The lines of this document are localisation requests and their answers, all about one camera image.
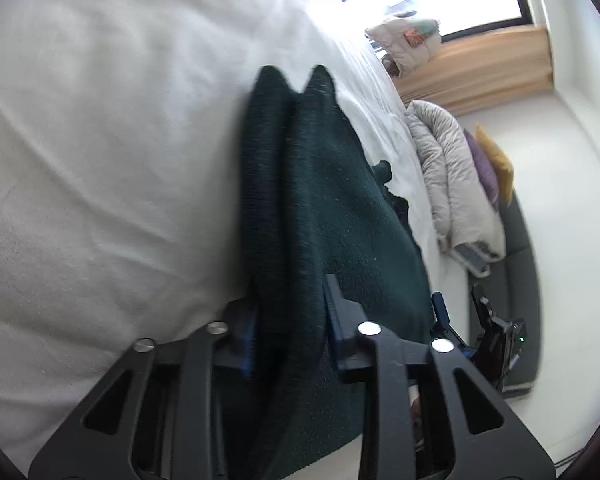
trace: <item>metal screw head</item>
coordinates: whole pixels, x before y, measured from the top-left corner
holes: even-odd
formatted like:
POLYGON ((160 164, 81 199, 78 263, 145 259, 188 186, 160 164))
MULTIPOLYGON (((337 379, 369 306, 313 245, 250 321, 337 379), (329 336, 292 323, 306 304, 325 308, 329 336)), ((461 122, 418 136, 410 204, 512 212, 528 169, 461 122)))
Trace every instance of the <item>metal screw head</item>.
POLYGON ((145 353, 150 352, 155 348, 155 341, 153 339, 149 339, 148 337, 143 337, 142 339, 138 339, 134 343, 134 350, 136 352, 145 353))
POLYGON ((381 330, 382 329, 378 323, 373 323, 371 321, 365 321, 364 323, 360 323, 358 325, 358 332, 364 335, 377 335, 381 330))
POLYGON ((212 321, 206 326, 206 331, 213 335, 223 334, 229 327, 222 321, 212 321))
POLYGON ((449 339, 441 337, 439 339, 434 339, 431 342, 431 347, 436 352, 446 354, 447 352, 451 352, 455 348, 455 345, 451 341, 449 341, 449 339))

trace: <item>yellow pillow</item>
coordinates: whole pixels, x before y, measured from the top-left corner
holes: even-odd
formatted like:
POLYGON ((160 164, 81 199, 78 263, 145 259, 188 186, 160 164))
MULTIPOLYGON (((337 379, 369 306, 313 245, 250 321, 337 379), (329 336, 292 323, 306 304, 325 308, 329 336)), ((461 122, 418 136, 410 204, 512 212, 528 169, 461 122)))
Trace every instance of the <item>yellow pillow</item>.
POLYGON ((475 128, 475 140, 478 141, 478 144, 491 161, 498 177, 500 195, 502 195, 507 205, 510 205, 511 200, 513 200, 513 164, 501 147, 487 135, 487 132, 481 126, 475 128))

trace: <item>gray sofa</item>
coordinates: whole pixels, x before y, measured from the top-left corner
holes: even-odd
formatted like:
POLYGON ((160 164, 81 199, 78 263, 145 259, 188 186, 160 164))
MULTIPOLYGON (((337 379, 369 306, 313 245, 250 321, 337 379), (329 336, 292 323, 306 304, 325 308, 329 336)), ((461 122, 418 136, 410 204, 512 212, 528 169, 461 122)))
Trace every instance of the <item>gray sofa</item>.
MULTIPOLYGON (((525 318, 527 338, 520 360, 506 377, 504 394, 507 397, 524 395, 533 387, 540 359, 541 313, 540 291, 536 262, 526 231, 525 221, 515 193, 513 202, 500 202, 500 215, 507 237, 507 256, 491 264, 486 278, 469 276, 469 286, 480 282, 491 300, 494 312, 501 318, 525 318)), ((470 341, 480 333, 480 323, 470 300, 470 341)))

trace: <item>purple pillow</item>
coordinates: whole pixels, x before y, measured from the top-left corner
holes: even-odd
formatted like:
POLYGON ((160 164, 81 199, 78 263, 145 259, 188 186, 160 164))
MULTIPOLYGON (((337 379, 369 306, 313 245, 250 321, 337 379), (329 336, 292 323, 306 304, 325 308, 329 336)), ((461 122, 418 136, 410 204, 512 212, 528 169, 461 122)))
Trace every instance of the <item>purple pillow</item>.
POLYGON ((471 156, 474 158, 474 165, 475 169, 478 171, 480 184, 482 184, 489 202, 491 202, 491 205, 493 205, 493 208, 497 211, 498 177, 496 176, 496 172, 493 169, 487 154, 484 153, 484 150, 480 144, 478 144, 477 140, 474 139, 474 136, 472 136, 472 134, 470 134, 466 129, 464 130, 464 136, 466 137, 466 142, 471 150, 471 156))

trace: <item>white pillow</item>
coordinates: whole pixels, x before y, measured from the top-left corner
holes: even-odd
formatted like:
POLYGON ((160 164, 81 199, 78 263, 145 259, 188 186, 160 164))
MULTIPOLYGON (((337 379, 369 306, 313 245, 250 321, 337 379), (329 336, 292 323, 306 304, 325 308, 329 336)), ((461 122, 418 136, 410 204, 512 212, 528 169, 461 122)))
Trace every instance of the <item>white pillow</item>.
POLYGON ((442 38, 436 20, 391 16, 365 32, 394 59, 400 77, 406 77, 435 56, 442 38))

